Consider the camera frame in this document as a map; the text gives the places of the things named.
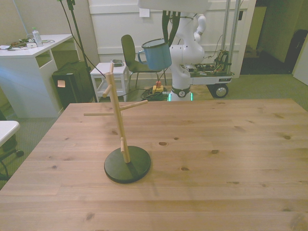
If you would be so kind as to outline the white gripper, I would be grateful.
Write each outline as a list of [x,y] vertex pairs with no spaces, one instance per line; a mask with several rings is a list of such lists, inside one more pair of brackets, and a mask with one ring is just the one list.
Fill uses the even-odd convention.
[[[180,24],[180,12],[205,12],[211,6],[211,2],[208,0],[138,0],[138,6],[151,10],[164,10],[162,11],[162,30],[164,40],[168,40],[170,47]],[[169,18],[172,21],[172,29],[168,38]]]

